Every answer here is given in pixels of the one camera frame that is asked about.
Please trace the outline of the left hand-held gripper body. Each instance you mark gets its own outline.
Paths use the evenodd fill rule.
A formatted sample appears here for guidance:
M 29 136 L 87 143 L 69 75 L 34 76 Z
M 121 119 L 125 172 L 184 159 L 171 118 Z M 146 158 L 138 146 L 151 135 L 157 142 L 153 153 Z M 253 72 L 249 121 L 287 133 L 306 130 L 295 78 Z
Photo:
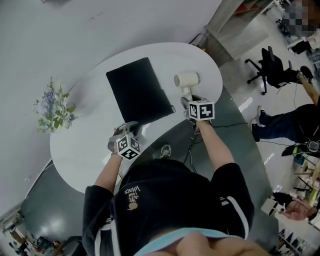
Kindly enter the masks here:
M 131 132 L 115 132 L 114 135 L 109 138 L 107 147 L 112 153 L 116 153 L 126 160 L 132 160 L 142 152 L 141 144 Z

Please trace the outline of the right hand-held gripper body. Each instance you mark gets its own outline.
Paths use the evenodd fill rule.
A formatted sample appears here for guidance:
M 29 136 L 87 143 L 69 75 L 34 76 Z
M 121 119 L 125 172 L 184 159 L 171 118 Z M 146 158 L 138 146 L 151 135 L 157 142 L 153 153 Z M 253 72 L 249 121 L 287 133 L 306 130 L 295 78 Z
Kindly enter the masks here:
M 192 121 L 212 121 L 215 118 L 215 104 L 213 101 L 189 101 L 184 107 L 185 117 Z

